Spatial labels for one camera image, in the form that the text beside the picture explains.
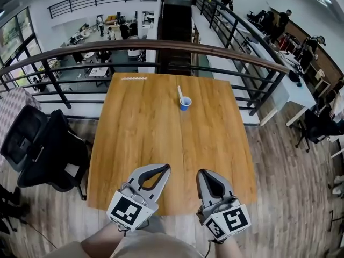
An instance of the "leg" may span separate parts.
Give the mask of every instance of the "leg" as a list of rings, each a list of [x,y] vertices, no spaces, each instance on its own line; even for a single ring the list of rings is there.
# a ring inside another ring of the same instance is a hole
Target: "leg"
[[[81,247],[90,257],[109,258],[121,242],[124,232],[109,223],[96,234],[81,242]]]
[[[286,126],[289,127],[293,124],[297,119],[299,119],[306,111],[308,110],[307,107],[303,107],[293,118],[291,118],[287,123]]]
[[[301,141],[303,140],[304,137],[305,137],[305,135],[302,134],[302,135],[301,135],[301,138],[299,139],[299,142],[295,145],[296,148],[299,147],[299,145],[300,145],[300,143],[301,143]]]
[[[82,193],[82,190],[81,190],[81,186],[80,186],[80,185],[77,186],[77,190],[79,191],[81,200],[86,200],[87,197],[86,197],[86,195],[84,195],[84,194]]]
[[[304,51],[303,55],[301,57],[301,60],[300,60],[300,65],[301,65],[303,71],[306,71],[306,69],[308,68],[311,61],[312,61],[311,53],[309,51]]]
[[[294,125],[294,124],[290,125],[289,128],[294,128],[294,129],[296,129],[296,130],[302,132],[302,129],[301,129],[299,126],[296,126],[296,125]]]
[[[273,29],[273,33],[271,34],[271,43],[274,44],[277,41],[277,38],[279,38],[283,32],[284,29],[275,26]]]
[[[307,149],[306,149],[306,152],[308,153],[310,151],[310,143],[308,141],[308,138],[305,137],[305,140],[306,140],[306,145],[307,145]]]
[[[260,126],[263,126],[265,123],[267,123],[277,112],[278,110],[276,108],[273,108],[270,113],[268,113],[267,116],[262,119],[262,121],[260,122]]]
[[[338,156],[339,154],[343,153],[344,152],[344,148],[339,150],[337,153],[334,153],[332,156],[331,156],[331,159],[333,159],[334,157]]]

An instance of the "white desk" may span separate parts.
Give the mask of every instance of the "white desk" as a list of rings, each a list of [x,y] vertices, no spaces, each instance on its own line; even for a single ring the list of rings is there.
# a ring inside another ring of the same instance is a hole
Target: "white desk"
[[[85,59],[88,59],[88,58],[91,58],[92,56],[94,56],[95,55],[95,52],[89,52],[89,53],[87,53],[85,56],[84,56],[84,58]]]
[[[228,19],[228,21],[231,23],[232,26],[234,26],[234,22],[235,22],[235,18],[233,16],[231,16],[228,12],[224,11],[224,10],[219,10],[219,12]],[[265,35],[258,30],[251,22],[244,20],[244,22],[252,29],[254,30],[261,38],[264,38]],[[245,34],[250,34],[251,33],[240,23],[238,23],[238,25],[236,26],[236,28],[241,31],[242,33]]]
[[[151,25],[145,24],[142,25],[142,35],[148,35],[148,30],[151,28]]]
[[[108,73],[109,68],[108,67],[102,67],[102,68],[93,68],[91,73],[89,74],[89,76],[96,76],[96,77],[106,77],[107,73]],[[99,85],[101,85],[102,82],[100,82],[99,84],[96,81],[96,86],[98,87]]]
[[[274,62],[272,57],[263,46],[253,43],[252,46],[255,49],[255,52],[259,54],[261,58]],[[292,69],[288,62],[286,62],[283,58],[281,59],[286,67]],[[301,83],[302,87],[297,87],[296,83],[289,79],[288,75],[283,77],[282,81],[271,95],[274,100],[275,107],[265,118],[262,119],[260,122],[261,126],[268,122],[278,111],[280,111],[287,102],[294,102],[303,106],[302,110],[287,122],[287,126],[290,126],[292,123],[294,123],[300,116],[304,114],[304,112],[307,111],[307,109],[310,109],[316,105],[316,101],[314,100],[303,79],[301,79]]]

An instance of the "office chair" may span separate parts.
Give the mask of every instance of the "office chair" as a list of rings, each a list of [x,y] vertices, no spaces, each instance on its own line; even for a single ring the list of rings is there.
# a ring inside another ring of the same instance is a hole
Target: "office chair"
[[[266,14],[266,11],[264,10],[260,11],[257,15],[254,15],[254,13],[251,11],[249,12],[250,14],[246,14],[246,16],[248,17],[248,20],[250,22],[254,22],[254,23],[259,23],[261,19],[263,18],[263,16]]]
[[[0,149],[11,167],[20,172],[19,187],[50,184],[59,192],[80,184],[89,159],[86,143],[68,127],[61,110],[45,114],[32,106],[25,106],[10,128]]]
[[[331,108],[326,107],[319,116],[316,116],[315,113],[307,110],[305,112],[304,123],[299,120],[297,122],[299,126],[294,124],[290,125],[290,128],[295,128],[301,132],[301,137],[295,145],[296,148],[298,148],[301,141],[305,139],[307,145],[306,152],[308,153],[310,151],[309,140],[317,144],[327,136],[344,134],[344,127],[338,126],[337,123],[332,121],[329,117],[330,111]]]

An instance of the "window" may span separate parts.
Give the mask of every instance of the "window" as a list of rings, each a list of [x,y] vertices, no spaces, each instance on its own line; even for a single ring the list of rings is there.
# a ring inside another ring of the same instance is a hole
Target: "window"
[[[39,48],[36,39],[31,40],[30,43],[27,44],[27,49],[30,56],[34,56],[36,54],[41,53],[41,49]],[[39,68],[42,66],[42,62],[36,62],[35,66],[37,70],[39,70]]]
[[[16,20],[12,18],[0,28],[0,56],[6,62],[20,46],[21,41],[16,27]]]
[[[24,40],[26,40],[33,33],[31,28],[30,17],[28,15],[28,10],[23,10],[17,15],[17,17],[21,33],[23,35]]]

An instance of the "gray floor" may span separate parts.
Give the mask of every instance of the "gray floor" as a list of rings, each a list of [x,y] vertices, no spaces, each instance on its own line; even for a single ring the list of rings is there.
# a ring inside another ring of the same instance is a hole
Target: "gray floor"
[[[121,39],[120,32],[116,31],[116,39]],[[100,37],[100,33],[98,31],[91,33],[90,37],[86,39],[85,42],[94,42],[94,41],[102,41],[106,40],[106,33],[104,33],[103,37]],[[128,58],[128,52],[127,50],[124,51],[111,51],[111,59],[113,63],[130,63],[130,62],[135,62],[131,61]],[[61,66],[62,67],[69,67],[69,66],[74,66],[77,65],[75,62],[74,58],[69,55],[64,58],[64,60],[61,61]],[[117,67],[115,68],[115,72],[118,73],[137,73],[138,69],[137,67]],[[96,86],[96,82],[77,82],[79,78],[77,78],[81,74],[82,80],[88,79],[89,72],[85,75],[85,70],[80,69],[80,70],[69,70],[69,71],[63,71],[59,81],[76,81],[75,83],[66,83],[65,87],[68,88],[69,90],[71,89],[72,91],[92,91],[92,92],[98,92],[98,91],[104,91],[107,90],[109,83],[106,85],[103,83],[99,85],[98,87]]]

